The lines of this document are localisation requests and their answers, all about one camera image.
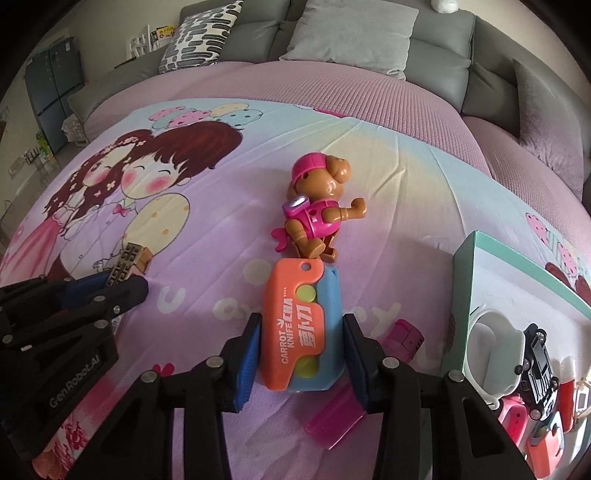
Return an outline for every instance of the brown hair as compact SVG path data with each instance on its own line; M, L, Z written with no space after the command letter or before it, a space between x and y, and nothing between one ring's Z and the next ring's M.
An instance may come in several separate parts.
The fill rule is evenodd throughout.
M126 133L125 135L121 135L108 147L105 147L100 152L92 155L80 166L80 168L78 168L78 170L76 170L72 175L70 175L70 177L64 182L61 188L49 199L47 205L45 205L44 210L45 212L47 212L47 218L56 213L59 210L59 208L62 207L68 201L71 195L73 195L76 192L79 192L82 189L82 187L84 186L82 184L83 178L95 164L100 162L100 160L102 160L105 157L105 155L107 155L108 152L110 152L114 148L118 148L132 142L138 142L141 140L147 141L149 138L151 138L151 136L152 133L150 130L134 130L132 132ZM86 212L88 212L88 210L90 210L92 206L98 205L100 207L103 204L105 198L109 196L111 193L113 193L121 182L123 163L124 162L120 161L117 165L115 165L110 170L109 174L107 175L107 178L104 181L102 181L99 185L89 187L85 190L84 202L78 208L76 214L69 221L85 215ZM113 189L107 190L106 185L113 181L115 181L115 187ZM100 196L95 196L94 194L101 188L102 190L104 190L104 192L101 193L104 194Z
M155 161L171 163L178 170L175 184L200 174L217 163L242 143L242 134L223 122L197 122L186 127L166 130L135 147L130 162L153 155Z

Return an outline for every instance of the brown toy dog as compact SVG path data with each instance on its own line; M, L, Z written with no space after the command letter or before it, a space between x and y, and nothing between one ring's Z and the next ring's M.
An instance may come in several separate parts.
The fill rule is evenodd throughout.
M275 250L285 250L290 238L300 257L334 262L337 251L332 242L341 222L365 218L367 210L363 198L353 200L349 208L339 207L350 177L351 165L342 158L308 153L298 159L291 171L288 202L283 205L287 220L284 228L271 232L279 242Z

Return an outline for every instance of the floor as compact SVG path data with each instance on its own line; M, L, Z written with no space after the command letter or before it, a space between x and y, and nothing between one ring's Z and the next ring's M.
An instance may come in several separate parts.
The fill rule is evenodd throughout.
M20 189L16 198L11 205L6 204L0 207L0 212L5 212L2 215L0 223L0 258L5 251L8 242L17 230L18 225L25 218L29 210L35 205L37 199L45 191L51 181L56 178L59 172L65 168L66 165L82 150L82 148L75 146L73 143L68 143L55 156L58 167L51 173L41 174L39 171L35 172L31 178Z

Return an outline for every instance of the yellow button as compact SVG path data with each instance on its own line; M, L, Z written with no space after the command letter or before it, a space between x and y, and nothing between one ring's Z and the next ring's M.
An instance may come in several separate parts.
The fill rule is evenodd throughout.
M320 368L318 355L306 355L297 360L294 365L294 373L298 377L312 378Z
M295 296L301 301L312 303L316 299L316 289L312 285L300 285Z

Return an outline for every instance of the gray refrigerator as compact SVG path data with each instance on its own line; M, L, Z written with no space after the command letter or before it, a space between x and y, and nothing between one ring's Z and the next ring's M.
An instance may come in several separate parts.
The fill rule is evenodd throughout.
M80 53L72 37L54 43L27 62L25 83L39 127L53 153L67 144L61 130L72 114L67 99L84 86Z

